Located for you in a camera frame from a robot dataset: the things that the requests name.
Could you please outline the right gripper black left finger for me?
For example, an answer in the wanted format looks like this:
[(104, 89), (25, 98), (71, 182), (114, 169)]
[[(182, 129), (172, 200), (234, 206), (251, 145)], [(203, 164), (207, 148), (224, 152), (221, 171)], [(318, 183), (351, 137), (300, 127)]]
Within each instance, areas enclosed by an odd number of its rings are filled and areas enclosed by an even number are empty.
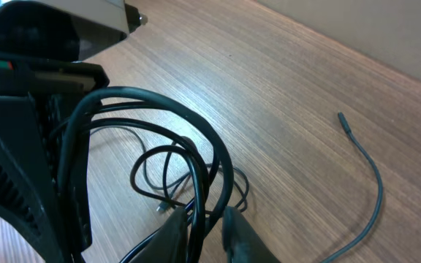
[(187, 213), (179, 207), (132, 263), (185, 263), (187, 239)]

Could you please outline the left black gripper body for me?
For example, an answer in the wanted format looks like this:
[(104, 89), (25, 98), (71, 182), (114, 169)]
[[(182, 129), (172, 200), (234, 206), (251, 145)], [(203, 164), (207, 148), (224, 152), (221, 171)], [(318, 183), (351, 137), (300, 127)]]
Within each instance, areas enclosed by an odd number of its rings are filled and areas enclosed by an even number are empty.
[(109, 83), (97, 64), (0, 53), (0, 120), (61, 121), (86, 94)]

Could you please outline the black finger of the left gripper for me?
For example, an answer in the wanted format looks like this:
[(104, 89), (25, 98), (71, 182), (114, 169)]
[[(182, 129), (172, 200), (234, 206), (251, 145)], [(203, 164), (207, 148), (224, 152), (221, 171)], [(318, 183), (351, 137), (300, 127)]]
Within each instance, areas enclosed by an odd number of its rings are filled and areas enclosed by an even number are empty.
[(90, 132), (76, 137), (69, 166), (69, 224), (75, 251), (82, 252), (92, 244), (88, 203), (87, 169)]
[(64, 226), (27, 97), (0, 96), (0, 217), (46, 262), (70, 262)]

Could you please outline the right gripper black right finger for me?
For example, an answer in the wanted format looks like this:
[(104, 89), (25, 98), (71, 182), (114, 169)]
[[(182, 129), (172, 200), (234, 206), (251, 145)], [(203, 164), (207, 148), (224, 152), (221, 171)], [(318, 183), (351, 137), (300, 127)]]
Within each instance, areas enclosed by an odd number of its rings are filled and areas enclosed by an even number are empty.
[(280, 262), (235, 207), (224, 210), (221, 236), (228, 263)]

